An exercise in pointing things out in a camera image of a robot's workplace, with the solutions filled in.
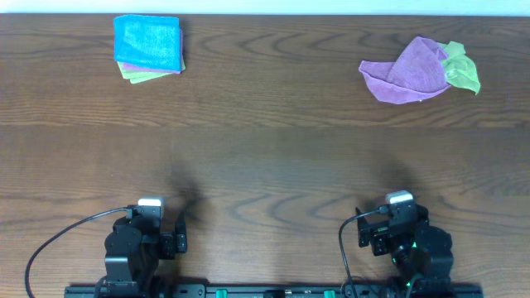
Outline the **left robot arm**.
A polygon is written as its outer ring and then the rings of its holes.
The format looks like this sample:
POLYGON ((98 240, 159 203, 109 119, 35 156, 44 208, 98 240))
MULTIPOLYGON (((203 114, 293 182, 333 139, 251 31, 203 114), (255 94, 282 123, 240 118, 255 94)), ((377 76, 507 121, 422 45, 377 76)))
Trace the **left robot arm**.
POLYGON ((106 237, 106 279, 96 297, 168 297, 171 287, 155 275, 160 260, 187 251, 186 214, 170 232, 161 231, 161 207, 136 206, 117 219, 106 237))

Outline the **purple microfiber cloth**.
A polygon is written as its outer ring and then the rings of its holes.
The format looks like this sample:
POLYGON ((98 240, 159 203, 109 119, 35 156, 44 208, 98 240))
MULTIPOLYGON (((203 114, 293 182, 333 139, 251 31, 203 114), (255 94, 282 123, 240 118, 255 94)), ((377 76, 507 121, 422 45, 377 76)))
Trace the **purple microfiber cloth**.
POLYGON ((372 95, 383 103, 405 104, 446 91, 442 61, 448 54, 432 39, 417 36, 394 62, 362 61, 359 72, 372 95))

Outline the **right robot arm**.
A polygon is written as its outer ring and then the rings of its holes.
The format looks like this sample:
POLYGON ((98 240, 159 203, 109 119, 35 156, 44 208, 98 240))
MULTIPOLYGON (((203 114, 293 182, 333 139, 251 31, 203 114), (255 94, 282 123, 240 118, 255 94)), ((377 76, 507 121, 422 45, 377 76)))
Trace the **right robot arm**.
POLYGON ((449 233, 431 226, 426 207, 416 203, 385 204, 371 212, 355 210, 359 246, 375 257, 388 254, 399 276, 396 297, 448 297, 454 256, 449 233))

